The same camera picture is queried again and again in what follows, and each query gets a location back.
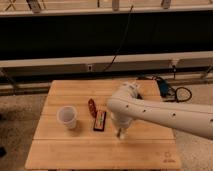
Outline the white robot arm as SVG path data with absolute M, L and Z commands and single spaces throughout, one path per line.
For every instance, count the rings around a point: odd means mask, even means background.
M 213 106 L 138 99 L 138 85 L 124 82 L 107 100 L 118 129 L 144 120 L 213 140 Z

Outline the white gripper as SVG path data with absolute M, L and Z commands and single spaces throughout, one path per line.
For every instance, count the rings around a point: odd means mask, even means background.
M 112 114 L 111 119 L 118 132 L 124 133 L 130 126 L 132 119 L 127 116 Z

